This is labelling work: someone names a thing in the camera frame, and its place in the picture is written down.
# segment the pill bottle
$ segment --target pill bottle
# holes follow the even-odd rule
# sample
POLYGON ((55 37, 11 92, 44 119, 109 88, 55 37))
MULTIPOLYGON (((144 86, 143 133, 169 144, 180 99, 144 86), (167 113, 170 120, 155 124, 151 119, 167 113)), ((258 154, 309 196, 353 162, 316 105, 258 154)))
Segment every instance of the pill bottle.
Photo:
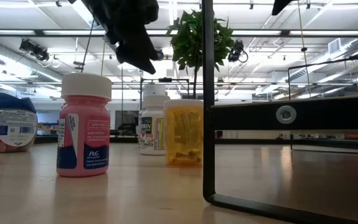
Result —
POLYGON ((57 173, 65 177, 103 174, 109 165, 111 81, 71 73, 62 80, 57 173))
POLYGON ((0 93, 0 153, 29 151, 37 137, 37 124, 30 98, 0 93))
POLYGON ((200 100, 166 101, 164 122, 167 167, 201 167, 203 102, 200 100))
POLYGON ((169 96, 149 95, 144 98, 145 111, 140 116, 140 153, 165 155, 163 143, 163 103, 169 96))

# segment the white bottle cap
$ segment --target white bottle cap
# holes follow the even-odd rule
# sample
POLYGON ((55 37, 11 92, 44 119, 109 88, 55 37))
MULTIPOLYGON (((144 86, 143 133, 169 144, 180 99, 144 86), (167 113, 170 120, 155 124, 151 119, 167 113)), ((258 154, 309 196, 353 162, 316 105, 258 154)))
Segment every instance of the white bottle cap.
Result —
POLYGON ((204 103, 201 100, 168 100, 164 102, 164 108, 177 106, 199 106, 203 107, 204 103))
POLYGON ((169 96, 161 96, 161 95, 145 96, 144 101, 143 101, 143 105, 145 107, 149 107, 149 106, 161 106, 162 107, 164 102, 169 100, 169 99, 170 99, 169 96))
POLYGON ((101 75, 70 73, 63 76, 62 98, 73 95, 98 96, 111 100, 111 80, 101 75))

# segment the white supplement bottle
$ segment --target white supplement bottle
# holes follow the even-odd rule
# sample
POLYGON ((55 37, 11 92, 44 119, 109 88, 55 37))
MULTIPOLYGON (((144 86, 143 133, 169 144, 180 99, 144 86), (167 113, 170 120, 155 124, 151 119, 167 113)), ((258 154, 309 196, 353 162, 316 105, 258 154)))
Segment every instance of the white supplement bottle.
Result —
POLYGON ((163 103, 169 96, 150 95, 144 98, 145 111, 140 116, 140 153, 143 155, 165 155, 163 141, 163 103))

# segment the desk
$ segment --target desk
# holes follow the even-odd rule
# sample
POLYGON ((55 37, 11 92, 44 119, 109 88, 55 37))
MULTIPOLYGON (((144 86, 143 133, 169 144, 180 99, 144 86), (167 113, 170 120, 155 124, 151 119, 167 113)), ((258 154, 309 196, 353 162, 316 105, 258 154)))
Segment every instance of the desk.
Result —
POLYGON ((283 223, 209 205, 201 169, 165 167, 136 144, 111 144, 107 174, 56 175, 56 144, 0 154, 1 224, 283 223))

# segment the yellow pill bottle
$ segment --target yellow pill bottle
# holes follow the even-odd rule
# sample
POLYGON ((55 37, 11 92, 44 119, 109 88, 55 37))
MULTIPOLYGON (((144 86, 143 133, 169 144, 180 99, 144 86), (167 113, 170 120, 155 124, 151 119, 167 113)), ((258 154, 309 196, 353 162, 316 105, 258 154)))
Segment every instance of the yellow pill bottle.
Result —
POLYGON ((167 167, 201 167, 203 161, 203 102, 164 102, 164 143, 167 167))

